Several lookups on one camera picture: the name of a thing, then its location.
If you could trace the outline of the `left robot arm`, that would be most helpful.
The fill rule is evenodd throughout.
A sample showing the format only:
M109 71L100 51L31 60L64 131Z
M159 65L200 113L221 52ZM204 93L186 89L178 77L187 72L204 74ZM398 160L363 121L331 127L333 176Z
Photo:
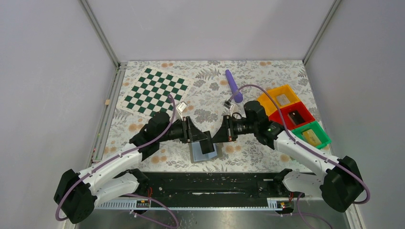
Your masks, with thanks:
M157 112L141 130L117 153L79 172L65 171L57 186L54 201L57 221L69 220L76 224L86 219L100 204L116 197L132 194L143 196L148 191L147 181L140 173L129 172L160 148L161 142L179 140L184 144L198 143L204 153L214 147L210 131L201 131L190 117L176 118Z

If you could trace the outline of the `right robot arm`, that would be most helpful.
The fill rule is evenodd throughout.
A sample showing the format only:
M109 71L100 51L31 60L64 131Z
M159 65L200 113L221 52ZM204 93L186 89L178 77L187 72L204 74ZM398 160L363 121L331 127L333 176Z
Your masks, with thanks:
M274 183L276 194L285 197L290 192L301 192L321 197L337 212L345 212L356 203L365 187L357 163L351 157L328 156L300 141L283 125L269 120L258 101L245 103L244 110L246 116L240 119L223 116L220 129L212 137L214 143L232 142L239 135L253 134L262 145L296 159L312 172L302 174L284 169L281 179Z

